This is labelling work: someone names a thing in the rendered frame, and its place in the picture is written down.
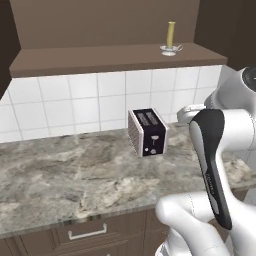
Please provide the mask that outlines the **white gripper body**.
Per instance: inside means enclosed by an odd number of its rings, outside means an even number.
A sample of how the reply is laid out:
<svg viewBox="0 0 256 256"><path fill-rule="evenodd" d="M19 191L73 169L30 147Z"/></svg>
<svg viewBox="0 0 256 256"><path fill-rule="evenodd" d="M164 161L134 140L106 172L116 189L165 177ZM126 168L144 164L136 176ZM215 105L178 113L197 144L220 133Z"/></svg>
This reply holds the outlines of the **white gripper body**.
<svg viewBox="0 0 256 256"><path fill-rule="evenodd" d="M180 124L189 124L192 118L205 108L206 106L204 104L185 106L177 112L177 120Z"/></svg>

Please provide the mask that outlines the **brown drawer front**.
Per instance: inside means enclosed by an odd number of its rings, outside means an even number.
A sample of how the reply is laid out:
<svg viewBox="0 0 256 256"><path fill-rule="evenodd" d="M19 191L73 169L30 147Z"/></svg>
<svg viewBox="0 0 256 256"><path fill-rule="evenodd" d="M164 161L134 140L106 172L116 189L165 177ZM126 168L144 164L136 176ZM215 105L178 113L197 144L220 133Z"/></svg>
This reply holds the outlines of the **brown drawer front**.
<svg viewBox="0 0 256 256"><path fill-rule="evenodd" d="M52 234L57 249L76 250L140 235L145 229L145 219L146 212L139 211L55 228Z"/></svg>

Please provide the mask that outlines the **yellow candle in white holder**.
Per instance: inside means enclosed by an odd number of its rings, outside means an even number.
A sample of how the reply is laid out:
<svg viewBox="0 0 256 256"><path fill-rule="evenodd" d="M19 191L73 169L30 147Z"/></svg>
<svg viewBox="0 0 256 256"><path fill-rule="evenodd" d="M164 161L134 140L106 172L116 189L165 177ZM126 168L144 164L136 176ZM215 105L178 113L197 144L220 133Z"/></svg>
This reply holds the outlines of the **yellow candle in white holder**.
<svg viewBox="0 0 256 256"><path fill-rule="evenodd" d="M182 45L175 46L173 44L175 25L176 25L175 21L168 22L166 44L160 47L161 54L163 56L168 56L168 57L175 56L177 52L180 52L183 49Z"/></svg>

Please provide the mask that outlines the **black and white toaster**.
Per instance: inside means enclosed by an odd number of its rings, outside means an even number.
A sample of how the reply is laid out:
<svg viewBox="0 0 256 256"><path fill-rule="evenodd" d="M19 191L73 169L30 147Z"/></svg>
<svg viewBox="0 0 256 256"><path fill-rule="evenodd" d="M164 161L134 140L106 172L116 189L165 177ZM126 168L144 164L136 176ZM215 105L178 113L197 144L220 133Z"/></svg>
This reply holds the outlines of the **black and white toaster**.
<svg viewBox="0 0 256 256"><path fill-rule="evenodd" d="M155 108L128 111L128 136L140 157L165 154L169 130Z"/></svg>

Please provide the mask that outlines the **brown base cabinet run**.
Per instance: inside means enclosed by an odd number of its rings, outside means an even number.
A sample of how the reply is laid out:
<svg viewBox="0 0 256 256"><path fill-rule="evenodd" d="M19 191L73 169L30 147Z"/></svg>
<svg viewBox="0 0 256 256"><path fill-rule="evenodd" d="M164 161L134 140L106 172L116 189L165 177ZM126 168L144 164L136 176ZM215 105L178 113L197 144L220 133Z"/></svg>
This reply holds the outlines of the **brown base cabinet run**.
<svg viewBox="0 0 256 256"><path fill-rule="evenodd" d="M0 256L154 256L167 234L144 198L102 209L85 199L0 203Z"/></svg>

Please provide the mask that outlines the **brown open wall cabinet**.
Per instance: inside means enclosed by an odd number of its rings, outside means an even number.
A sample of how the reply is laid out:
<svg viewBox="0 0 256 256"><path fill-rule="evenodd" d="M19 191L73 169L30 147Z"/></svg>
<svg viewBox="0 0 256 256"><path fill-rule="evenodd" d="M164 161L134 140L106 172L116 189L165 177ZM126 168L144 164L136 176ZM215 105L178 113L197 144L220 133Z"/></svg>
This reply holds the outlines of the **brown open wall cabinet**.
<svg viewBox="0 0 256 256"><path fill-rule="evenodd" d="M0 0L0 95L13 78L217 64L256 66L256 0Z"/></svg>

